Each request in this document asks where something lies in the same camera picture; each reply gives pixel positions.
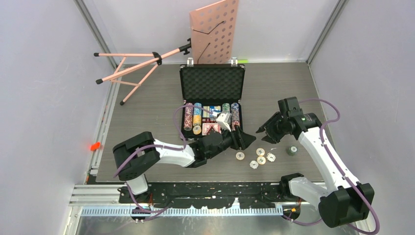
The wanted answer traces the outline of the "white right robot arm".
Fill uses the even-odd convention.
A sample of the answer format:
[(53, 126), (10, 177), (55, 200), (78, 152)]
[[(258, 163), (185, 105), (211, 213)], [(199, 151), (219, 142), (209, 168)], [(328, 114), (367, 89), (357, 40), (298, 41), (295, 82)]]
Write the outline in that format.
[(304, 113), (296, 97), (281, 99), (279, 110), (272, 115), (258, 132), (265, 132), (263, 141), (279, 143), (292, 135), (305, 148), (317, 166), (325, 186), (309, 181), (300, 173), (283, 176), (279, 183), (282, 199), (292, 201), (299, 197), (313, 205), (322, 221), (330, 228), (350, 225), (374, 215), (371, 206), (374, 189), (362, 184), (354, 176), (331, 145), (325, 133), (327, 123), (322, 123), (314, 113)]

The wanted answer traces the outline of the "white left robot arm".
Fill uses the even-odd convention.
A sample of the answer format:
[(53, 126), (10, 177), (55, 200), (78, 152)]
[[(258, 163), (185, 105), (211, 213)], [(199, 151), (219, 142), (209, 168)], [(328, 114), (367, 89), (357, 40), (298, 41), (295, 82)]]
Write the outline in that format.
[(186, 145), (161, 142), (146, 131), (113, 147), (117, 167), (115, 175), (126, 182), (131, 196), (143, 203), (150, 196), (144, 174), (153, 165), (172, 164), (197, 168), (229, 148), (245, 150), (255, 140), (255, 136), (243, 132), (240, 127), (223, 133), (210, 131), (208, 135)]

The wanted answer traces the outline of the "white 1 chip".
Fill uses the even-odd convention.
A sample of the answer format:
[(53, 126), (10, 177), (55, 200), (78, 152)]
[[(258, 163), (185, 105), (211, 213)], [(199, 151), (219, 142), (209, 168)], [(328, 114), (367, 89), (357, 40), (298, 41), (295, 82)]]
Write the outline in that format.
[(249, 164), (250, 168), (257, 169), (259, 166), (259, 163), (257, 161), (252, 160)]

